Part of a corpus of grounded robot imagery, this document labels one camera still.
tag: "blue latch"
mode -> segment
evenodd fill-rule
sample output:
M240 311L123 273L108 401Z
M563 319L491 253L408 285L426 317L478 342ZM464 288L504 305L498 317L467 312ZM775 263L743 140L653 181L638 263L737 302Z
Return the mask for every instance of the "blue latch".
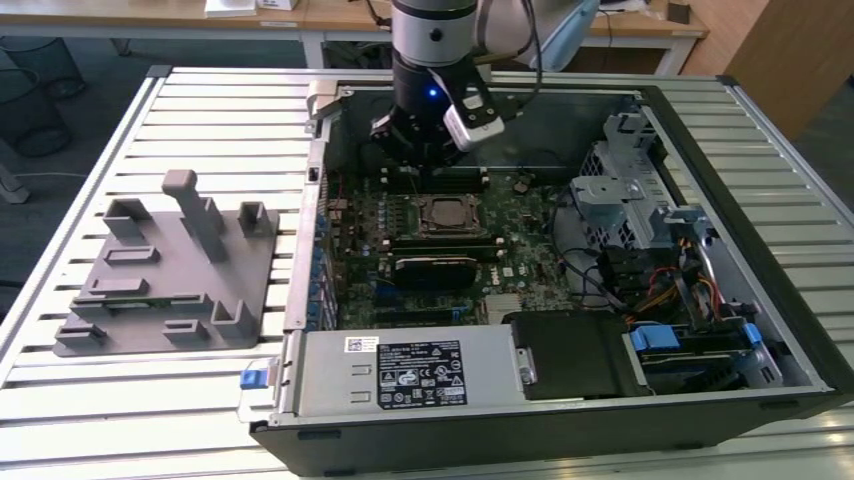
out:
M316 317L320 315L320 304L318 302L308 302L306 307L306 315L310 317Z
M267 388L267 370L244 370L240 372L240 390Z
M318 215L318 222L316 222L316 230L319 233L326 233L327 231L327 221L326 221L326 217L323 215Z
M750 340L750 345L754 347L762 344L762 333L759 333L759 329L753 323L746 323L742 326L745 330L745 335L747 335L747 340Z
M679 339L669 325L643 325L629 334L637 352L679 348Z

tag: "power supply label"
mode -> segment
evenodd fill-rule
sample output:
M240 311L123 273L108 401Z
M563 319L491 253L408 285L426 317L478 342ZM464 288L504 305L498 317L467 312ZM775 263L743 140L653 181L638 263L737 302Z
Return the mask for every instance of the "power supply label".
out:
M380 344L376 364L376 403L383 410L468 403L458 340Z

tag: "wastebasket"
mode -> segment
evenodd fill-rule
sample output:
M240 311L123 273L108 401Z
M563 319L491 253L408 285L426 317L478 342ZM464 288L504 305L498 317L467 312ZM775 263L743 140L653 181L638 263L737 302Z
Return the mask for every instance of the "wastebasket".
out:
M0 70L0 138L27 157L48 155L71 141L71 131L32 70Z
M0 49L19 68L39 74L41 86L55 100L73 97L85 88L61 38L0 37Z

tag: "aluminum table surface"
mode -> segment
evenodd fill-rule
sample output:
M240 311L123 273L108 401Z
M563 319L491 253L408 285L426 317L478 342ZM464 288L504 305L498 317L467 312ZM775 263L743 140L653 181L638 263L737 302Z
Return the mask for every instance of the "aluminum table surface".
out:
M238 373L280 350L314 79L384 72L175 68L148 78L0 327L0 479L288 479L239 423ZM495 81L531 81L495 74ZM851 214L739 89L714 79L547 75L548 83L657 84L786 272L854 363ZM263 341L252 349L59 358L53 334L107 235L112 198L149 210L169 168L199 173L220 209L262 200L282 213ZM689 199L685 177L673 172ZM270 395L248 398L258 410ZM467 467L370 478L655 479L854 477L854 410L767 425L714 448Z

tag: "gray plastic stand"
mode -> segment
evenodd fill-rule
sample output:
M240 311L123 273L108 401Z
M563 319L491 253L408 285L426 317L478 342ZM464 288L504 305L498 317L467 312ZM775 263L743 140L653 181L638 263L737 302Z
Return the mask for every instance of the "gray plastic stand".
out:
M258 343L279 214L247 202L220 213L195 186L192 170L167 172L163 192L182 213L112 201L112 235L56 333L60 357Z

